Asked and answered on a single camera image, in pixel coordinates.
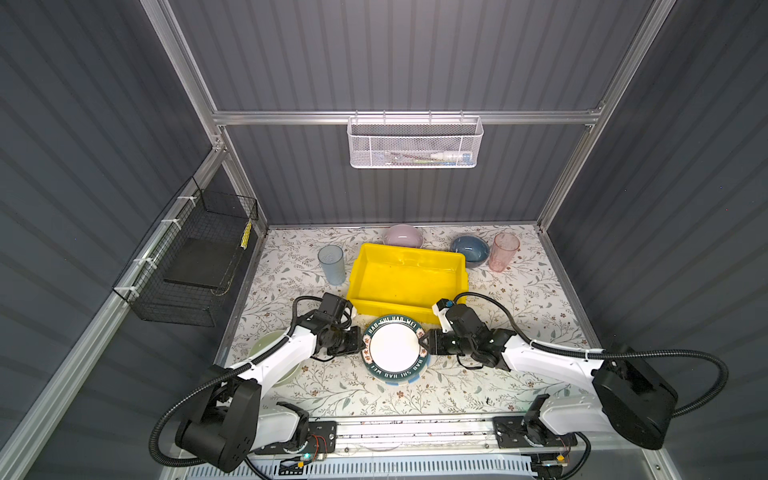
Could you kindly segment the green rimmed white plate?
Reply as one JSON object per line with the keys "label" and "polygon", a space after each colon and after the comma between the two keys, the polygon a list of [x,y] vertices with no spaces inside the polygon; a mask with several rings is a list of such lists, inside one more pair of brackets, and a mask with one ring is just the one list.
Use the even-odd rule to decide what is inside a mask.
{"label": "green rimmed white plate", "polygon": [[365,330],[361,357],[367,371],[389,385],[414,383],[429,365],[431,357],[419,341],[426,330],[403,315],[386,315]]}

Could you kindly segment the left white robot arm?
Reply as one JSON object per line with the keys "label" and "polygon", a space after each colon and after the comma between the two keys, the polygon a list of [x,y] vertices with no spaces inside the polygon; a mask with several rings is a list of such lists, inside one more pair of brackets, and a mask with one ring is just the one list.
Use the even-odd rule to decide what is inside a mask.
{"label": "left white robot arm", "polygon": [[231,472],[260,449],[301,451],[310,436],[309,414],[285,401],[263,412],[262,399],[320,353],[333,360],[360,352],[362,333],[352,324],[352,310],[350,301],[331,293],[299,296],[277,340],[230,367],[211,366],[203,384],[169,413],[180,415],[175,445],[191,455],[182,465],[207,463]]}

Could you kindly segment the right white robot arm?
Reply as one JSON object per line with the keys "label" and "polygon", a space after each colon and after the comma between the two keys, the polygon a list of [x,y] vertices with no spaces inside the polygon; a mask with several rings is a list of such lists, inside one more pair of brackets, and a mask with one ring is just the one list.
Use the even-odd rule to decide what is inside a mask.
{"label": "right white robot arm", "polygon": [[467,357],[481,368],[535,374],[580,389],[534,401],[524,421],[532,441],[544,433],[614,432],[647,450],[663,446],[678,395],[631,349],[610,359],[600,349],[559,347],[526,340],[512,329],[491,329],[472,308],[451,300],[439,300],[432,310],[440,326],[419,339],[429,354]]}

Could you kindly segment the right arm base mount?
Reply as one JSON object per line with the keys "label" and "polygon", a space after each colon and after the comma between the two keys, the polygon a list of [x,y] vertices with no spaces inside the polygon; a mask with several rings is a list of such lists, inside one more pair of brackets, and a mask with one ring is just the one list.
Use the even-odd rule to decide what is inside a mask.
{"label": "right arm base mount", "polygon": [[528,422],[519,415],[493,417],[492,427],[497,444],[503,449],[524,447],[569,449],[579,443],[574,433],[557,435],[539,420]]}

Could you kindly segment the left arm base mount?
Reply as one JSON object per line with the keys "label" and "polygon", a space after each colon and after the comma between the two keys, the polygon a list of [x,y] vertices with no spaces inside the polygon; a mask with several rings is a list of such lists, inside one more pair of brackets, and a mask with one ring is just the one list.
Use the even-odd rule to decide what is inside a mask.
{"label": "left arm base mount", "polygon": [[287,442],[274,442],[252,451],[256,455],[326,455],[335,452],[338,437],[335,421],[309,421],[300,424]]}

